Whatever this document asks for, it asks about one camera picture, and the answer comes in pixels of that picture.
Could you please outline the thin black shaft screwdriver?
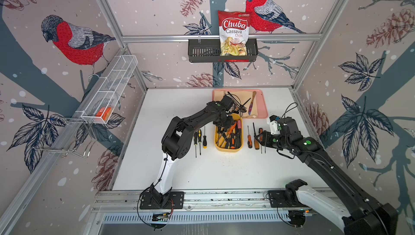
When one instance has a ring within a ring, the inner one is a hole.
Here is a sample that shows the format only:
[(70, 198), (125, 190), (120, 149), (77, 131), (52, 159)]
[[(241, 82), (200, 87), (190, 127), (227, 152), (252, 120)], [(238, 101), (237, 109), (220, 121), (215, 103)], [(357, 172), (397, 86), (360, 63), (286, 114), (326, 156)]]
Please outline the thin black shaft screwdriver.
[(259, 144), (260, 144), (260, 151), (261, 154), (263, 153), (263, 146), (262, 146), (262, 140), (263, 140), (263, 128), (259, 128), (259, 135), (258, 135), (258, 140), (259, 140)]

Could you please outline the amber handle black screwdriver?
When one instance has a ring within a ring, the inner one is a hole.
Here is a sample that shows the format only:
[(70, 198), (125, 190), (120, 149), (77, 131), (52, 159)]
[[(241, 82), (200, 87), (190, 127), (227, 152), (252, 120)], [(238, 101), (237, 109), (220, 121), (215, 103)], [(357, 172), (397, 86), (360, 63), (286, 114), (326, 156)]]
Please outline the amber handle black screwdriver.
[(255, 128), (255, 124), (253, 123), (253, 129), (254, 129), (254, 146), (256, 150), (260, 149), (260, 145), (259, 142), (257, 141), (257, 134), (256, 134), (256, 128)]

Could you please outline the orange black small screwdriver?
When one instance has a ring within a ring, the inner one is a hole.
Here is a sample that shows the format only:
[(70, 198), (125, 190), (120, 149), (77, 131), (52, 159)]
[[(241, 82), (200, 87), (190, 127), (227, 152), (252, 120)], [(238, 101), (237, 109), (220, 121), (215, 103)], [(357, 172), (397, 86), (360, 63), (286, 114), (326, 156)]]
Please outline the orange black small screwdriver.
[(248, 135), (247, 135), (248, 148), (252, 149), (253, 148), (253, 142), (252, 142), (252, 138), (251, 138), (251, 135), (250, 135), (249, 126), (247, 126), (247, 132), (248, 132)]

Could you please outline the slim black yellow-capped screwdriver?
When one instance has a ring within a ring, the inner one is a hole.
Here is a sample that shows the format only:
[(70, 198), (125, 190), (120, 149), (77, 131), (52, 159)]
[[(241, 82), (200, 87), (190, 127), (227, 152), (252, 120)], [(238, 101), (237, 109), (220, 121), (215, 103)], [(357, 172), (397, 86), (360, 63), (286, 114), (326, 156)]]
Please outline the slim black yellow-capped screwdriver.
[(207, 148), (206, 126), (204, 126), (204, 129), (203, 129), (203, 148), (204, 149)]

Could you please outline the large yellow black screwdriver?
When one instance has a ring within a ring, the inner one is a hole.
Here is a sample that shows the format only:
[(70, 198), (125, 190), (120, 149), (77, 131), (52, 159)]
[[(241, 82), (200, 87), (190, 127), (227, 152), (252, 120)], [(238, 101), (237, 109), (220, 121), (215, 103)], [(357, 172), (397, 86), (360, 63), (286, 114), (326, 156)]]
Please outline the large yellow black screwdriver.
[(197, 158), (197, 144), (198, 144), (198, 132), (197, 131), (193, 134), (193, 143), (195, 146), (195, 157)]

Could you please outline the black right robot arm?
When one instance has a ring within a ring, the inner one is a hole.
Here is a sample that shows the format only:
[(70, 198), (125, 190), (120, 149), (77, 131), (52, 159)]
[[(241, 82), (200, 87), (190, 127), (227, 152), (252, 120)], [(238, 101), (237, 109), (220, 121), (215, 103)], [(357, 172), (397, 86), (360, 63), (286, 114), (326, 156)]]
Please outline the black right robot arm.
[(303, 137), (291, 117), (271, 116), (270, 131), (255, 134), (263, 147), (287, 150), (289, 159), (298, 158), (313, 170), (336, 194), (339, 201), (316, 191), (307, 182), (296, 179), (282, 192), (269, 191), (271, 207), (307, 206), (324, 216), (346, 235), (394, 235), (398, 213), (390, 205), (381, 204), (349, 178), (312, 137)]

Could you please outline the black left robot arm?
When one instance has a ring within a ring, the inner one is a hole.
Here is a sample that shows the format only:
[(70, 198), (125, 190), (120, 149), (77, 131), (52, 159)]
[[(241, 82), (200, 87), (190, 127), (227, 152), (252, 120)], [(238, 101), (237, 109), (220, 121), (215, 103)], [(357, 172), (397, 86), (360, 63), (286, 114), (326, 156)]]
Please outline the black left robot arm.
[(229, 129), (232, 123), (234, 100), (226, 95), (220, 101), (208, 102), (204, 109), (185, 118), (174, 117), (162, 138), (164, 154), (157, 179), (149, 186), (152, 200), (159, 207), (168, 204), (175, 163), (191, 149), (197, 131), (213, 122), (217, 127)]

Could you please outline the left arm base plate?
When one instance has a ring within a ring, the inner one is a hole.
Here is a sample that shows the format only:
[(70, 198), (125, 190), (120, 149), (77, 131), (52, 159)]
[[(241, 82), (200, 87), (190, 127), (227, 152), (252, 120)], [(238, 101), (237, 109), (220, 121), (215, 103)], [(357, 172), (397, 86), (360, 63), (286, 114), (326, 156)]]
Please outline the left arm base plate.
[(160, 195), (157, 191), (145, 192), (141, 196), (138, 207), (140, 210), (182, 209), (184, 195), (182, 191), (168, 192), (165, 195)]

